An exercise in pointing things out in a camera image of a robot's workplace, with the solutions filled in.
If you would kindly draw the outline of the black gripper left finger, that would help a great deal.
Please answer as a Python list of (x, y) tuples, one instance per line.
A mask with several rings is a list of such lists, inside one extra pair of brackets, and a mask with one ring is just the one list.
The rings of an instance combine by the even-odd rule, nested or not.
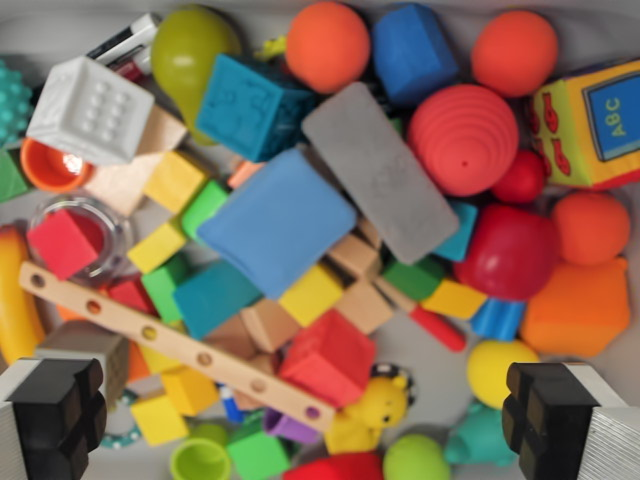
[(104, 435), (96, 359), (21, 358), (1, 374), (1, 477), (80, 479)]

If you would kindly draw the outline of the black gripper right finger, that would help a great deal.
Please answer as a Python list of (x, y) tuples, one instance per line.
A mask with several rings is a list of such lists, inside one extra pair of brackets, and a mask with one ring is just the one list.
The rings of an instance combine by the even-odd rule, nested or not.
[(502, 428), (527, 479), (637, 479), (639, 409), (585, 363), (513, 363)]

